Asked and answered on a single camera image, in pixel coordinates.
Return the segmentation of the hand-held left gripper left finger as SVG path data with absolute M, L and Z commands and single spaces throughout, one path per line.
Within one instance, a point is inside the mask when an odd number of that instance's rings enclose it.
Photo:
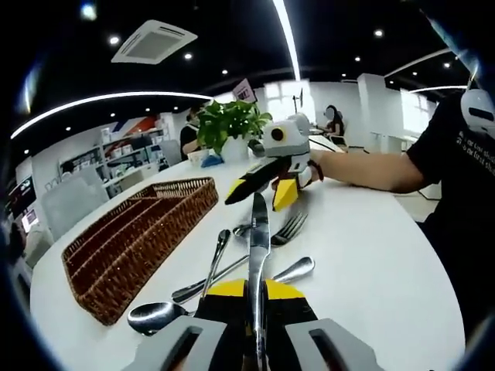
M 244 280 L 209 290 L 194 316 L 182 315 L 137 347 L 126 370 L 240 370 L 247 299 Z

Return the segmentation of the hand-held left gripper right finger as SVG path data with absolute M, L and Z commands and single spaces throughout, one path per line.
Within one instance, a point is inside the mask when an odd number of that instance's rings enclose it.
M 271 370 L 380 370 L 374 350 L 330 318 L 318 318 L 293 286 L 266 281 Z

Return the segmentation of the person's right hand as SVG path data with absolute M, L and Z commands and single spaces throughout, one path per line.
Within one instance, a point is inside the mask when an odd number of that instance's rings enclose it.
M 309 186 L 313 182 L 323 181 L 324 174 L 320 164 L 323 154 L 324 151 L 311 150 L 302 156 L 303 163 L 306 165 L 302 173 L 302 188 Z

